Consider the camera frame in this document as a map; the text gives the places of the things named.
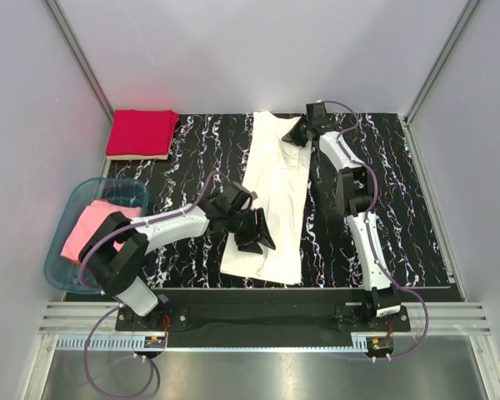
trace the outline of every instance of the black marble tabletop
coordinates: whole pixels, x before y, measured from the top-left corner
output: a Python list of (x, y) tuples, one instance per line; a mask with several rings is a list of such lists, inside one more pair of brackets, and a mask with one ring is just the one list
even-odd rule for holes
[[(333, 116), (343, 128), (350, 114)], [(377, 174), (378, 232), (388, 268), (402, 285), (440, 287), (448, 275), (396, 114), (361, 114), (346, 141)], [(150, 192), (148, 214), (192, 202), (214, 169), (243, 180), (252, 140), (252, 114), (182, 115), (168, 161), (112, 162), (109, 177), (136, 178)], [(300, 252), (303, 288), (355, 287), (362, 282), (353, 237), (335, 208), (336, 171), (315, 148), (307, 183)], [(215, 188), (221, 182), (214, 183)], [(272, 288), (272, 282), (220, 273), (226, 234), (205, 234), (159, 248), (142, 269), (151, 288)]]

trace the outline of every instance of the pink cloth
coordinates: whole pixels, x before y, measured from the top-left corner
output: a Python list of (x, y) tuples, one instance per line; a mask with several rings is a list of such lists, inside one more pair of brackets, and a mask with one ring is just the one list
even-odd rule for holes
[[(100, 225), (102, 225), (106, 217), (116, 211), (120, 211), (126, 218), (141, 216), (140, 207), (121, 207), (111, 204), (110, 202), (95, 200), (90, 206), (87, 206), (82, 212), (82, 215), (80, 215), (76, 226), (63, 246), (61, 255), (73, 263), (79, 264), (79, 254), (82, 249), (97, 229), (100, 228)], [(117, 250), (120, 250), (123, 245), (115, 243), (114, 246)]]

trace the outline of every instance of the robotic arm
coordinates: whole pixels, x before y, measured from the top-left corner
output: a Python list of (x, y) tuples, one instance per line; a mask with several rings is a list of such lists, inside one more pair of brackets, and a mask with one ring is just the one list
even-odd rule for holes
[[(230, 182), (214, 193), (178, 210), (129, 220), (120, 212), (109, 215), (80, 253), (80, 260), (99, 242), (105, 242), (87, 260), (87, 270), (102, 290), (126, 303), (137, 315), (146, 316), (158, 298), (138, 277), (146, 254), (165, 244), (210, 232), (234, 233), (237, 249), (262, 254), (261, 246), (276, 249), (262, 208), (252, 209), (255, 195)], [(124, 230), (113, 240), (108, 236)], [(113, 242), (124, 243), (117, 251)]]
[(398, 290), (383, 273), (387, 265), (378, 237), (377, 217), (374, 212), (366, 213), (374, 197), (372, 177), (365, 164), (339, 136), (337, 124), (330, 122), (325, 103), (308, 104), (306, 108), (307, 118), (300, 118), (283, 141), (301, 147), (309, 140), (316, 142), (337, 170), (337, 210), (350, 227), (361, 262), (365, 291), (363, 316), (372, 319), (398, 313)]

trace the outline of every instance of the white towel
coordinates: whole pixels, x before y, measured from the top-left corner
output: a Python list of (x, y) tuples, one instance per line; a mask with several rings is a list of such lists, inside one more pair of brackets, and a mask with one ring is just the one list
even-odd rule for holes
[(311, 142), (295, 147), (282, 141), (299, 118), (282, 119), (270, 112), (253, 114), (253, 133), (242, 185), (257, 194), (253, 208), (263, 208), (276, 250), (263, 255), (239, 252), (230, 233), (221, 273), (297, 284), (302, 280), (300, 235), (308, 191)]

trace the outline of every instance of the plastic bin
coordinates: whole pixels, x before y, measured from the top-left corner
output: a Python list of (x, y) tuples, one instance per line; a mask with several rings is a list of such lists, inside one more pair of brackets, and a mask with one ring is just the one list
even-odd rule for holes
[[(85, 207), (93, 200), (108, 200), (112, 204), (124, 207), (140, 207), (141, 215), (145, 215), (148, 198), (148, 189), (144, 183), (131, 178), (95, 177), (76, 187), (68, 199), (44, 263), (44, 276), (48, 282), (55, 288), (71, 293), (100, 293), (81, 286), (78, 281), (79, 266), (61, 257), (68, 236)], [(86, 279), (88, 283), (95, 283), (88, 272)]]

